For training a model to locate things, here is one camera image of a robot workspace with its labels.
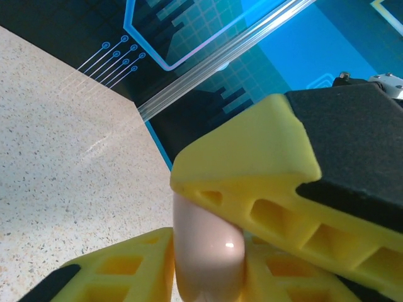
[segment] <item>pink cylinder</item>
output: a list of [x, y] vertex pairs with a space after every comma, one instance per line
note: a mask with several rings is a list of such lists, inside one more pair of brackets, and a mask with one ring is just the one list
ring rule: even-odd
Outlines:
[[174, 193], [176, 280], [184, 302], [235, 302], [244, 282], [245, 243], [237, 226]]

